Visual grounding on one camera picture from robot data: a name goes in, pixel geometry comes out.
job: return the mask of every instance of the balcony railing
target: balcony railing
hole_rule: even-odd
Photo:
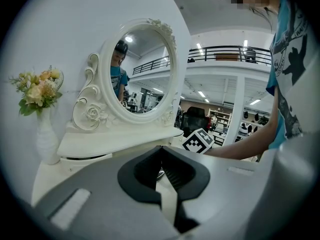
[[[271,54],[269,50],[257,47],[243,47],[238,45],[209,46],[189,50],[188,63],[196,61],[237,61],[254,64],[271,65]],[[155,59],[148,63],[137,66],[133,74],[155,70],[170,65],[169,56]]]

